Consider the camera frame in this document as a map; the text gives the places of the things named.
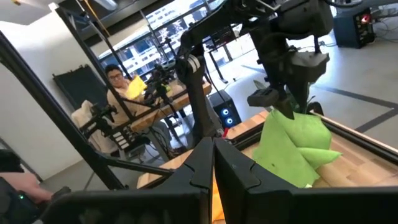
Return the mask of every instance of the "yellow paper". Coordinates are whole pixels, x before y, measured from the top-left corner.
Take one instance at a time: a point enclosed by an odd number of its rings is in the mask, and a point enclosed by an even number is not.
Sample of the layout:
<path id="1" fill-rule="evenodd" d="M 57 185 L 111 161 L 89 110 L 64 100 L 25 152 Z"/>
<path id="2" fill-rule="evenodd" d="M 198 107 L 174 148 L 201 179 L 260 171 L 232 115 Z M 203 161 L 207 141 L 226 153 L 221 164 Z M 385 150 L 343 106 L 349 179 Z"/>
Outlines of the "yellow paper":
<path id="1" fill-rule="evenodd" d="M 126 98 L 129 100 L 137 98 L 145 90 L 145 88 L 147 88 L 147 85 L 138 75 L 136 75 L 127 89 Z"/>

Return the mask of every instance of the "black panel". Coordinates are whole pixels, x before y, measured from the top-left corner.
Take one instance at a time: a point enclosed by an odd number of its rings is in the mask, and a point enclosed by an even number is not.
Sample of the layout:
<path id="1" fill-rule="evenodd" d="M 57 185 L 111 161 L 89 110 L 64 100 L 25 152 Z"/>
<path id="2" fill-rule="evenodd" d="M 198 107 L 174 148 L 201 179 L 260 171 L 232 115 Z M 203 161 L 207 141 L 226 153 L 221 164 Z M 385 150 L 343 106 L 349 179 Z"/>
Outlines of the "black panel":
<path id="1" fill-rule="evenodd" d="M 231 128 L 242 122 L 233 99 L 225 90 L 210 95 L 210 102 L 220 117 L 223 128 Z"/>
<path id="2" fill-rule="evenodd" d="M 75 110 L 88 100 L 100 107 L 107 104 L 106 87 L 89 66 L 81 67 L 75 71 L 54 76 L 54 81 L 67 97 Z"/>

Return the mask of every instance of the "blue light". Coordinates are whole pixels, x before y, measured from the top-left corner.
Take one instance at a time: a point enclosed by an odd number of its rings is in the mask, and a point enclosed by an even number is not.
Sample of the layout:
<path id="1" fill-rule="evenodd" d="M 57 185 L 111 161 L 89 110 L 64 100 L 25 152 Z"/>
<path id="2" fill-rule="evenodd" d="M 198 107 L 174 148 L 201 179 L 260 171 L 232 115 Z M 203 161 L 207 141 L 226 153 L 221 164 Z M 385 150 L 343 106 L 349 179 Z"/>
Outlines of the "blue light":
<path id="1" fill-rule="evenodd" d="M 229 115 L 229 110 L 228 110 L 228 109 L 223 109 L 223 110 L 221 111 L 221 115 L 222 115 L 222 116 L 227 116 L 227 115 Z"/>
<path id="2" fill-rule="evenodd" d="M 231 127 L 232 124 L 234 123 L 234 120 L 232 118 L 227 118 L 225 119 L 225 123 L 227 124 L 228 127 Z"/>

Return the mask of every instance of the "man's glasses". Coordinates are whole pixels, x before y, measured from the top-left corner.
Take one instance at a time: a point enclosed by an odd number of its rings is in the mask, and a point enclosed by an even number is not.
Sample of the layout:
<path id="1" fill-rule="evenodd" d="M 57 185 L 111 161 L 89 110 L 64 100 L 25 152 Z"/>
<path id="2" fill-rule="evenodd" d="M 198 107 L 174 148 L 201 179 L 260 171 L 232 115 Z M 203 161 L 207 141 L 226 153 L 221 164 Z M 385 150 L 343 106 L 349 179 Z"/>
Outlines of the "man's glasses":
<path id="1" fill-rule="evenodd" d="M 122 77 L 123 77 L 122 74 L 117 74 L 117 75 L 109 76 L 109 79 L 115 81 Z"/>

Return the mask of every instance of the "white wall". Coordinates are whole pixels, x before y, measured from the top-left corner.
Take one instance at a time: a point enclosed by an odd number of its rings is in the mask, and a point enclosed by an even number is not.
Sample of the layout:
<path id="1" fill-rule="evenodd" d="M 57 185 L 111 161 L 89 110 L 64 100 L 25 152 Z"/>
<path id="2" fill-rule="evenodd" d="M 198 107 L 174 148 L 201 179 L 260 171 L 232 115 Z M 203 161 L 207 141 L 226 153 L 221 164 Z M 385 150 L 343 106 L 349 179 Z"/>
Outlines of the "white wall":
<path id="1" fill-rule="evenodd" d="M 72 107 L 53 82 L 52 74 L 91 63 L 57 14 L 52 12 L 29 26 L 0 22 L 0 30 L 71 114 Z M 2 65 L 0 104 L 0 136 L 41 178 L 47 179 L 81 160 L 33 97 Z"/>

